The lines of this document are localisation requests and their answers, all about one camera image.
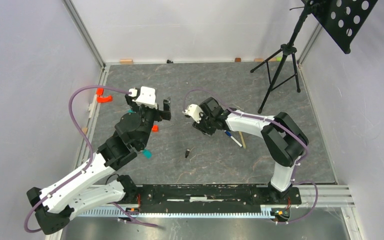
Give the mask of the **yellow highlighter pen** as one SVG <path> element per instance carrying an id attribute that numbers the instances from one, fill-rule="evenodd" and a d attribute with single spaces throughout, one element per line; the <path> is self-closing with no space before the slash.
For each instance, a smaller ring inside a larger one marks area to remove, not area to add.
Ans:
<path id="1" fill-rule="evenodd" d="M 240 139 L 241 139 L 242 147 L 243 147 L 244 149 L 246 149 L 247 146 L 246 146 L 246 142 L 245 142 L 245 139 L 244 139 L 244 135 L 243 135 L 243 133 L 242 133 L 241 131 L 239 131 L 238 133 L 239 133 L 239 136 L 240 136 Z"/>

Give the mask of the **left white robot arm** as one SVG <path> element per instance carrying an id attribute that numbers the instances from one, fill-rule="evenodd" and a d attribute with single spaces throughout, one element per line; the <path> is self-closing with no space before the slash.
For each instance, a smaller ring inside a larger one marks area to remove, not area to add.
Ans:
<path id="1" fill-rule="evenodd" d="M 134 160 L 145 150 L 155 122 L 171 120 L 171 99 L 163 100 L 163 108 L 146 102 L 141 97 L 126 96 L 131 112 L 115 125 L 114 134 L 78 168 L 56 183 L 46 187 L 33 187 L 26 193 L 32 206 L 24 222 L 26 232 L 32 215 L 39 224 L 38 231 L 45 235 L 62 230 L 80 214 L 104 204 L 123 201 L 131 204 L 138 198 L 138 190 L 128 175 L 95 189 L 89 187 L 105 176 L 110 176 Z"/>

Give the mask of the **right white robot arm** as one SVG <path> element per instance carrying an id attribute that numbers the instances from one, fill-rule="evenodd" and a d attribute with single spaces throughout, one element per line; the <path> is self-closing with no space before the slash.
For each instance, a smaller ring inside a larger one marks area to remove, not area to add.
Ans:
<path id="1" fill-rule="evenodd" d="M 215 131 L 242 132 L 259 137 L 275 161 L 269 182 L 269 199 L 282 204 L 289 198 L 295 165 L 308 154 L 309 140 L 293 119 L 285 112 L 277 115 L 256 115 L 233 108 L 223 108 L 209 97 L 201 104 L 190 104 L 183 114 L 192 118 L 193 127 L 205 135 Z"/>

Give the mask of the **white pen with blue tip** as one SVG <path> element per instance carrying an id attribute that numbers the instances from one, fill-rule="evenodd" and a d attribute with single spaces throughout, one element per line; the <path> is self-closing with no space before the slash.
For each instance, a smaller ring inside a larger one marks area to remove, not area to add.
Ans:
<path id="1" fill-rule="evenodd" d="M 229 137 L 230 139 L 232 139 L 240 148 L 242 148 L 242 143 L 239 142 L 232 134 L 231 134 L 231 137 Z"/>

